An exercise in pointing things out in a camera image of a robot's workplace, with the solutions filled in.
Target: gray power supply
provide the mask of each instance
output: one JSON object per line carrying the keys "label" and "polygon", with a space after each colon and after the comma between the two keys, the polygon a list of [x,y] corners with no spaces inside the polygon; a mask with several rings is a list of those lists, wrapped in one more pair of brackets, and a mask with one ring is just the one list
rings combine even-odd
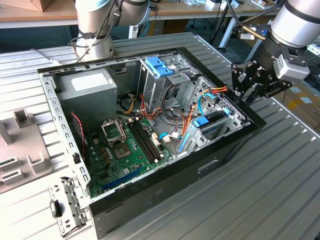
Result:
{"label": "gray power supply", "polygon": [[104,68],[62,76],[55,83],[66,115],[75,113],[90,128],[115,117],[117,85]]}

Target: motherboard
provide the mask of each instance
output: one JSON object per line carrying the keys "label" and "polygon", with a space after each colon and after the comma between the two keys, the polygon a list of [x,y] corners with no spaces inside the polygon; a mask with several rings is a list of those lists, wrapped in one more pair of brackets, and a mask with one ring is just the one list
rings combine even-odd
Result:
{"label": "motherboard", "polygon": [[172,159],[146,118],[116,122],[107,122],[101,131],[86,136],[92,198]]}

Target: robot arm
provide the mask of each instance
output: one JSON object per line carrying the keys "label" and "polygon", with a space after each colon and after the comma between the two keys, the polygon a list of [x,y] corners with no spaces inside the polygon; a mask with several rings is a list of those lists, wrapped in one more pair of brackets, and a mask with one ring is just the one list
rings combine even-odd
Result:
{"label": "robot arm", "polygon": [[111,30],[148,20],[150,0],[76,0],[75,8],[79,35],[71,45],[78,61],[90,61],[113,56]]}
{"label": "robot arm", "polygon": [[[306,47],[319,34],[320,1],[287,0],[250,62],[231,66],[236,100],[254,85],[247,104],[256,98],[270,98],[302,82],[310,74]],[[240,81],[243,73],[246,76]]]}

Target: metal case frame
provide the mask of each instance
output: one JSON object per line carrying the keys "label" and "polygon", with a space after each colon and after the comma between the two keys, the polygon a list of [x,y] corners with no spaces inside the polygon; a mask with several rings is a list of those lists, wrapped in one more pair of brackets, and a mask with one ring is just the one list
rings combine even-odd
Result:
{"label": "metal case frame", "polygon": [[[161,55],[169,52],[178,52],[215,86],[218,88],[224,87],[225,84],[184,47],[145,52],[139,54],[139,56],[130,56],[130,59],[139,59],[143,58],[143,56]],[[56,101],[53,97],[53,83],[50,81],[52,77],[56,74],[70,74],[70,72],[74,73],[78,70],[104,67],[107,66],[107,62],[111,64],[123,63],[125,59],[125,57],[100,59],[84,63],[68,64],[63,67],[58,66],[38,70],[41,77],[47,80],[43,81],[42,84],[48,98],[51,112],[56,115],[53,116],[54,123],[56,126],[62,126],[60,129],[57,127],[62,137],[67,137],[66,134],[71,133],[71,131],[64,118],[63,112],[56,111],[60,104],[59,101]],[[245,124],[238,131],[222,137],[214,143],[205,144],[201,149],[196,151],[196,153],[193,152],[190,155],[185,155],[183,160],[177,160],[144,178],[125,185],[125,187],[117,188],[112,194],[96,201],[90,201],[88,207],[94,221],[98,238],[105,236],[117,227],[162,202],[164,199],[169,198],[178,191],[196,182],[198,179],[203,178],[218,166],[229,162],[241,147],[264,127],[266,124],[265,121],[243,101],[239,103],[234,102],[235,94],[231,90],[225,92],[224,95],[230,102],[237,106],[243,115],[250,119],[251,123]],[[70,147],[68,149],[69,156],[72,156],[74,153],[80,155],[73,137],[67,139],[67,141],[69,141]],[[86,172],[86,167],[82,159],[76,163],[73,158],[70,158],[69,163],[77,176],[83,176],[82,178],[78,178],[80,185],[87,185],[90,176]],[[83,189],[83,191],[83,193],[77,193],[80,206],[85,206],[88,203],[86,198],[83,197],[88,193],[85,189]]]}

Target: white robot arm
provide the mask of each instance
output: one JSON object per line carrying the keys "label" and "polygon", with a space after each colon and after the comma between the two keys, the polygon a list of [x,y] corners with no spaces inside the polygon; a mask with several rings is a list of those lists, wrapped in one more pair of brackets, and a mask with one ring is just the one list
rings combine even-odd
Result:
{"label": "white robot arm", "polygon": [[149,0],[76,0],[79,35],[72,39],[71,45],[75,47],[78,62],[112,57],[113,27],[147,21],[149,5]]}

